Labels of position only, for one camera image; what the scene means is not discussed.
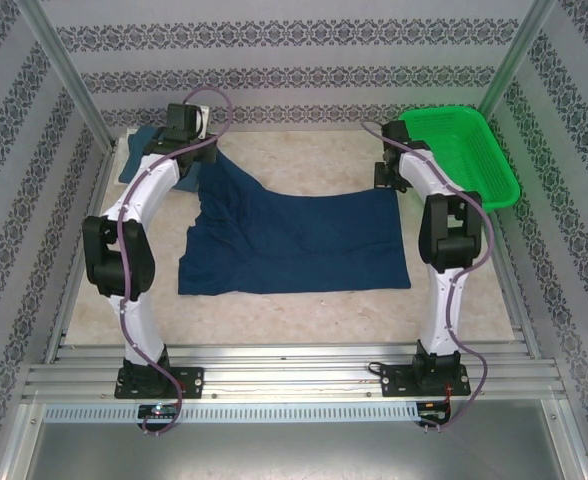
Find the aluminium side rail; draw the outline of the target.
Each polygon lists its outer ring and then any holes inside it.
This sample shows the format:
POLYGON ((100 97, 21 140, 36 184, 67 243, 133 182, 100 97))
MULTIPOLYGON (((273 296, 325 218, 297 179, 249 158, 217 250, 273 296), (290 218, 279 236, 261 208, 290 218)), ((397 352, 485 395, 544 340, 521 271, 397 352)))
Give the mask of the aluminium side rail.
MULTIPOLYGON (((81 218, 84 218, 88 214, 96 215, 100 212, 106 189, 110 183, 111 172, 117 153, 118 146, 117 143, 114 143, 104 154, 101 160, 100 170, 97 173, 91 190, 91 196, 82 211, 81 218)), ((74 247, 74 256, 71 258, 71 263, 69 264, 63 285, 64 289, 56 305, 55 316, 47 337, 46 348, 43 350, 43 355, 40 360, 44 364, 52 363, 56 357, 61 341, 67 333, 78 292, 85 277, 81 230, 78 230, 78 234, 75 237, 74 247)))
POLYGON ((522 334, 530 357, 542 359, 543 355, 536 341, 532 323, 512 268, 499 219, 495 212, 489 214, 489 219, 494 232, 492 260, 511 325, 514 330, 518 330, 522 334))

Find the navy blue printed t-shirt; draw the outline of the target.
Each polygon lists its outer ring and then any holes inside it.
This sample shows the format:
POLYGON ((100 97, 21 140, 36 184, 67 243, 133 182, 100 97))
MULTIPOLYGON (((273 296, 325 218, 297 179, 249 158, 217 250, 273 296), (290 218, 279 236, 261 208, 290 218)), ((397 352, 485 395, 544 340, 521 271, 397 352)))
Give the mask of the navy blue printed t-shirt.
POLYGON ((279 194, 219 153, 200 170, 198 199, 179 261, 181 295, 411 286, 393 190, 279 194))

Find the aluminium frame post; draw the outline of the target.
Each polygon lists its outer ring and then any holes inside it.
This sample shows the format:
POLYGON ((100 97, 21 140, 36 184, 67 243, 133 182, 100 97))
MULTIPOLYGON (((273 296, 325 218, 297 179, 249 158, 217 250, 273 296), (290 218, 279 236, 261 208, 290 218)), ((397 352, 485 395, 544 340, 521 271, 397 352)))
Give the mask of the aluminium frame post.
POLYGON ((556 3, 557 0, 532 0, 530 8, 520 23, 507 53, 503 57, 487 91, 477 107, 479 113, 486 120, 492 117, 501 101, 504 91, 515 76, 526 57, 528 49, 537 38, 556 3))
POLYGON ((114 145, 99 109, 95 105, 81 74, 72 62, 57 30, 49 20, 40 0, 15 0, 21 15, 43 48, 59 79, 70 94, 83 120, 103 152, 114 145))

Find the green plastic basket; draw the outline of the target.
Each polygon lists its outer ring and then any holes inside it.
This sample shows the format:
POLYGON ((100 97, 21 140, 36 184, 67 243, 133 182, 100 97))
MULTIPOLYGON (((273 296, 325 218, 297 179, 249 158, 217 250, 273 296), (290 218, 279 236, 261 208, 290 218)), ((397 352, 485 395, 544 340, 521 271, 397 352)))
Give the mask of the green plastic basket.
POLYGON ((457 185, 481 195, 486 212, 513 206, 520 187, 484 117, 465 106, 409 110, 399 119, 413 140, 429 145, 457 185))

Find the teal folded t-shirt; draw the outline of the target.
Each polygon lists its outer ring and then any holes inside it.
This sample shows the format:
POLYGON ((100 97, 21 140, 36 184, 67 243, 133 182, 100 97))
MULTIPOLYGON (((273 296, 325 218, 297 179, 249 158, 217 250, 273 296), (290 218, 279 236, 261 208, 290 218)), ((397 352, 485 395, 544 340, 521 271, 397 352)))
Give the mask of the teal folded t-shirt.
MULTIPOLYGON (((136 130, 129 130, 126 143, 128 148, 127 159, 118 176, 118 182, 128 184, 137 173, 141 159, 143 158, 144 147, 153 139, 157 127, 140 126, 136 130)), ((195 162, 190 168, 187 176, 179 180, 174 189, 184 192, 196 193, 199 184, 201 164, 195 162)))

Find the small circuit board orange label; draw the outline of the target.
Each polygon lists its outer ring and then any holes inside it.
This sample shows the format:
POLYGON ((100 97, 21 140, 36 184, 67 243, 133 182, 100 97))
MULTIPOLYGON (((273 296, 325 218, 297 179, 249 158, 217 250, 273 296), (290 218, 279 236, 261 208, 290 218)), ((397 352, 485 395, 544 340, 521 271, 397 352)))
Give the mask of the small circuit board orange label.
POLYGON ((420 417, 437 423, 446 423, 451 416, 451 405, 449 400, 440 402, 418 402, 417 408, 420 417))

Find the small circuit board green light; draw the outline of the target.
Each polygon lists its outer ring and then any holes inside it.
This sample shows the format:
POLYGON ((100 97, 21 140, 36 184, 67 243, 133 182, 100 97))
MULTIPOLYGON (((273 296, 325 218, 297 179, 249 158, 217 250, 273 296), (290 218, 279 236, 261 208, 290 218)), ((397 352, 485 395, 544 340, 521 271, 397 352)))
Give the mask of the small circuit board green light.
POLYGON ((178 414, 176 404, 156 403, 140 405, 138 408, 138 418, 140 420, 156 419, 171 420, 178 414))

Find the black base plate of left arm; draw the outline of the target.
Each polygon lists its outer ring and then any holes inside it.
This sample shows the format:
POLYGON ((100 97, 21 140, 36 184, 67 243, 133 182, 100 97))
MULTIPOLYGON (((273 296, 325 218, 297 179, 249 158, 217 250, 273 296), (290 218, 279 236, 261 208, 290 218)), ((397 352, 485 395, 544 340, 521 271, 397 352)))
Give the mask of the black base plate of left arm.
MULTIPOLYGON (((182 398, 200 399, 204 385, 204 369, 200 367, 170 367, 168 373, 181 388, 182 398)), ((151 366, 135 365, 118 371, 114 397, 116 399, 177 399, 174 383, 151 366)))

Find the aluminium rail frame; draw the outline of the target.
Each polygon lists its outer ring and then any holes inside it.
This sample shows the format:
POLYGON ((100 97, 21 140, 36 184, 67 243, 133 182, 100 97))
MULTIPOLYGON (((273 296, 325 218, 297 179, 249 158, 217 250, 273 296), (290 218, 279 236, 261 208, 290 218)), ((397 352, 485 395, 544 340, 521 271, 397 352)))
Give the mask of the aluminium rail frame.
MULTIPOLYGON (((559 399, 567 395, 557 363, 530 352, 518 338, 475 343, 487 366, 465 355, 471 384, 485 382, 482 400, 559 399)), ((411 344, 175 345, 176 366, 205 371, 202 400, 242 403, 357 402, 382 398, 372 362, 406 364, 411 344)), ((21 398, 40 403, 107 403, 113 400, 122 352, 115 346, 62 346, 53 362, 29 367, 21 398)))

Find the black base plate of right arm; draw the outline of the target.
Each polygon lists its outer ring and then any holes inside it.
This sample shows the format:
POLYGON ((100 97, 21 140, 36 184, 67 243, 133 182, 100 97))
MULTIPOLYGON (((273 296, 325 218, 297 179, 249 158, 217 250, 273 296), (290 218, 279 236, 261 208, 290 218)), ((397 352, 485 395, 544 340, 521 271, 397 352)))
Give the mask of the black base plate of right arm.
POLYGON ((384 365, 381 386, 384 397, 440 397, 446 393, 467 397, 471 386, 464 365, 436 369, 420 375, 410 365, 384 365))

